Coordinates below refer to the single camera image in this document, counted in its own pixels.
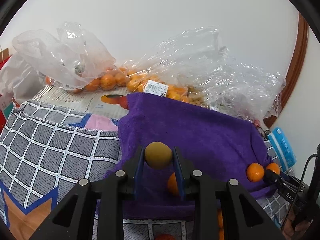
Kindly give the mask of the person's right hand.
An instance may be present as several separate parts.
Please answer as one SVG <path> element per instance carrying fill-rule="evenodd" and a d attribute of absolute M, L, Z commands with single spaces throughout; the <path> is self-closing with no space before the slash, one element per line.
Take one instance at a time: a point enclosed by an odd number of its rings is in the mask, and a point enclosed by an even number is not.
<path fill-rule="evenodd" d="M 287 221 L 284 223 L 282 234 L 286 240 L 301 239 L 304 233 L 308 230 L 310 222 L 302 221 L 297 224 L 295 228 L 292 227 L 292 222 L 295 219 L 295 214 L 291 211 L 288 215 Z"/>

